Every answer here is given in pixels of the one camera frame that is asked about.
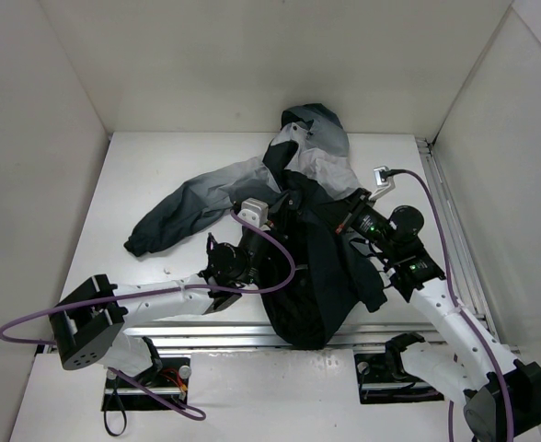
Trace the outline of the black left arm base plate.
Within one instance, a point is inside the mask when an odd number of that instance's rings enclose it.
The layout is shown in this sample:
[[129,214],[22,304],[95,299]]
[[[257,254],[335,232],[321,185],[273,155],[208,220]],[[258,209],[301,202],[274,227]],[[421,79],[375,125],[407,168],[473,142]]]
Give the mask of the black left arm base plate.
[[[190,366],[187,356],[165,357],[162,370],[151,381],[141,381],[141,384],[165,401],[185,405],[189,397],[189,381],[178,374],[183,366]],[[117,412],[120,407],[126,412],[168,411],[164,404],[108,371],[100,410]]]

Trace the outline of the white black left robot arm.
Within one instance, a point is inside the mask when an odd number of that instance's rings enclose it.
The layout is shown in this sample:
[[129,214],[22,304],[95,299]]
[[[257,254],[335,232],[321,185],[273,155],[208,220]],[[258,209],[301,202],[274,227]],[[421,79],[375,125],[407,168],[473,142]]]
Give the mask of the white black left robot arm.
[[290,252],[272,234],[267,204],[248,198],[232,214],[242,227],[237,245],[207,239],[207,265],[178,280],[116,285],[105,274],[88,277],[50,314],[62,367],[73,371],[94,364],[112,367],[137,385],[159,377],[152,341],[130,334],[147,323],[223,311],[243,295],[273,294],[294,278]]

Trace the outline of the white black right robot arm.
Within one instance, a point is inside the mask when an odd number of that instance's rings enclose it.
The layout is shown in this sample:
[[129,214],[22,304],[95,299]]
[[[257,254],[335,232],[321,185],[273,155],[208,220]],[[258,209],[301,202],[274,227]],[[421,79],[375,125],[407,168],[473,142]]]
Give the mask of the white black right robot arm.
[[451,351],[439,353],[415,332],[402,334],[386,344],[387,375],[430,384],[461,408],[479,441],[511,441],[541,425],[541,366],[523,362],[502,345],[454,295],[447,274],[418,236],[424,224],[419,210],[399,206],[384,217],[370,196],[359,189],[340,201],[336,231],[352,230],[364,239],[389,283]]

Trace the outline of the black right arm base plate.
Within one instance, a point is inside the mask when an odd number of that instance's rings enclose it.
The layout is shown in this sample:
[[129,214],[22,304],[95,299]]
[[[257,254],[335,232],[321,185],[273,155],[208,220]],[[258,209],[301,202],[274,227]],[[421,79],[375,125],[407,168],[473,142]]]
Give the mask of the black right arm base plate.
[[362,405],[443,401],[430,384],[411,375],[397,375],[386,362],[385,353],[354,355],[358,393]]

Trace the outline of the grey gradient hooded jacket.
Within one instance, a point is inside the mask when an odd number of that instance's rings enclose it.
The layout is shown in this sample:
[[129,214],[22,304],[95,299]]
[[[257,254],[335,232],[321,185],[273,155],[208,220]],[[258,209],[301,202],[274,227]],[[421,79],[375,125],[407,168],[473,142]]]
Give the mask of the grey gradient hooded jacket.
[[381,275],[349,243],[356,235],[335,234],[314,212],[360,188],[349,153],[336,113],[321,103],[291,107],[264,155],[186,180],[138,222],[124,248],[136,257],[157,253],[209,227],[235,203],[267,203],[295,275],[263,296],[265,312],[288,344],[321,349],[358,303],[375,312],[386,302]]

